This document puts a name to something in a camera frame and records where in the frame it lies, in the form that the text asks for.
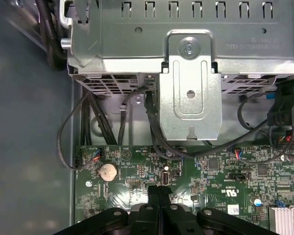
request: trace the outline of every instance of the screw hole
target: screw hole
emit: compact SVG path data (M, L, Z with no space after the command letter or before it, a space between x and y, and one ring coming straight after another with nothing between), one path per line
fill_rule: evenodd
M186 231L188 231L189 233L195 232L195 230L193 228L187 228Z
M140 27L135 28L135 33L142 33L142 32L143 32L142 28L140 28Z
M188 91L188 92L186 93L186 95L187 95L187 97L188 97L189 99L191 99L191 98L194 98L194 97L195 97L195 92L194 92L194 91Z

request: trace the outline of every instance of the capacitor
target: capacitor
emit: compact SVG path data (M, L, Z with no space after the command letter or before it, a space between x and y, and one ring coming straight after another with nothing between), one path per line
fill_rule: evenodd
M113 181L118 175L118 167L114 163L105 163L99 170L99 176L107 182Z
M261 200L260 199L255 199L255 201L254 201L254 205L255 206L257 206L257 207L260 207L261 205L262 205L262 202L261 202Z
M165 171L168 171L168 170L169 170L169 166L168 166L166 163L164 163L164 164L162 165L162 168L163 168Z

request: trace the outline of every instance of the wire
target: wire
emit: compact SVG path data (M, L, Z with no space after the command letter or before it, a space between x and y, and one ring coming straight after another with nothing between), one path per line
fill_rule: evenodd
M151 141L152 141L152 146L155 150L155 152L158 154L159 157L167 159L167 160L181 160L181 157L169 157L166 154L163 154L160 149L158 148L158 146L156 145L156 137L152 132L152 129L150 128L150 133L151 133Z
M66 126L66 124L68 123L68 121L70 120L70 118L72 117L72 115L81 107L83 101L89 96L91 95L91 91L86 92L83 97L78 101L77 105L73 108L73 110L71 111L71 113L68 115L68 117L64 120L64 122L61 124L59 131L58 131L58 135L57 135L57 151L58 151L58 156L62 162L62 164L70 170L82 170L85 169L88 165L90 165L93 161L94 158L90 159L86 164L78 166L78 167L74 167L74 166L70 166L64 159L63 157L63 153L62 153L62 146L61 146L61 136L62 136L62 132L64 127Z
M85 145L85 101L81 105L80 115L80 145Z
M147 87L140 87L137 90L131 92L130 94L128 94L125 97L125 99L122 102L122 105L127 105L128 101L131 98L133 98L134 96L138 96L147 90L148 90ZM118 145L122 145L122 143L123 143L125 124L126 124L126 111L121 111L120 130L119 130L119 135L118 135Z
M94 111L96 119L98 121L98 126L102 132L104 139L106 140L108 145L117 145L117 141L114 138L111 126L108 122L106 115L104 114L103 110L101 109L97 98L94 94L88 96L88 100L90 105Z
M270 163L272 161L275 161L275 160L278 160L281 158L282 155L285 155L286 152L290 149L292 143L293 143L293 140L294 140L294 126L292 127L292 137L290 139L290 142L288 143L288 145L286 145L283 150L281 152L279 152L279 154L273 158L270 158L270 159L267 159L267 160L264 160L264 161L260 161L260 162L251 162L251 161L246 161L246 160L243 160L243 159L240 159L240 161L242 163L245 163L245 164L250 164L250 165L259 165L259 164L266 164L266 163Z
M253 127L251 127L247 122L245 122L244 118L243 118L243 115L242 115L242 110L243 110L243 107L244 105L247 103L247 101L249 101L250 99L253 99L253 98L256 98L256 97L261 97L263 95L267 95L267 94L274 94L274 93L257 93L257 94L253 94L251 96L249 96L248 98L246 98L240 105L239 105L239 108L237 109L237 118L241 124L241 126L243 128L245 128L246 130L252 130ZM267 135L267 132L265 131L262 131L261 130L261 133L262 134L265 134Z
M84 115L84 129L85 129L85 139L87 145L92 145L92 136L90 133L90 107L89 100L86 99L83 103L85 105L85 115Z
M225 144L216 146L208 151L205 152L194 152L194 153L185 153L182 151L179 151L175 148L173 148L162 136L162 132L160 129L160 125L159 122L157 120L156 117L156 113L155 113L155 108L154 108L154 103L152 100L152 93L151 92L147 92L146 93L146 110L147 110L147 116L148 116L148 120L152 129L152 132L154 133L156 139L159 141L160 145L165 148L166 150L168 150L169 152L177 155L177 156L181 156L183 158L201 158L204 156L208 156L211 154L215 154L218 152L223 151L224 149L230 148L233 145L245 141L247 140L250 136L256 134L261 128L263 128L264 126L266 126L267 124L267 120L263 121L262 123L260 123L258 126L256 126L255 128L253 128L251 131L249 131L248 133L230 141L227 142Z
M61 48L60 43L58 41L58 37L53 25L49 5L46 0L35 0L36 6L39 11L39 15L41 18L41 24L43 24L45 33L48 37L48 41L50 46L53 49L54 54L63 60L67 59L66 52Z
M270 126L270 127L269 127L269 142L270 142L270 146L271 146L271 148L274 148L274 146L273 146L273 141L272 141L272 132L273 132L273 127Z

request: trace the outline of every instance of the motherboard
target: motherboard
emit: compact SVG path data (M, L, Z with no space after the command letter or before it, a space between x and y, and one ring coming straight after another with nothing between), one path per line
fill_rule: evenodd
M209 148L179 147L185 152ZM273 157L268 146L242 146L240 151L249 161ZM194 214L212 207L263 228L269 227L269 207L294 205L294 161L243 164L230 150L173 161L160 158L152 146L80 146L76 162L95 156L75 175L76 223L111 207L130 211L147 203L150 185L169 186L171 202L188 206Z

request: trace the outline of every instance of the ventilation slot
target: ventilation slot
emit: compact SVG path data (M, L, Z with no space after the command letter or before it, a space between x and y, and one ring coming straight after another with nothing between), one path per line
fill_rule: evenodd
M271 18L273 19L273 6L272 2L266 1L263 2L263 18Z
M202 2L201 1L192 2L192 16L193 18L202 18Z
M240 10L240 18L249 18L249 2L248 1L241 1L239 10Z
M156 3L154 1L145 1L145 18L156 17Z
M130 1L123 1L121 5L121 17L132 18L132 3Z
M180 17L178 1L169 1L169 18L171 17Z
M216 2L216 17L217 18L226 18L226 7L224 1Z

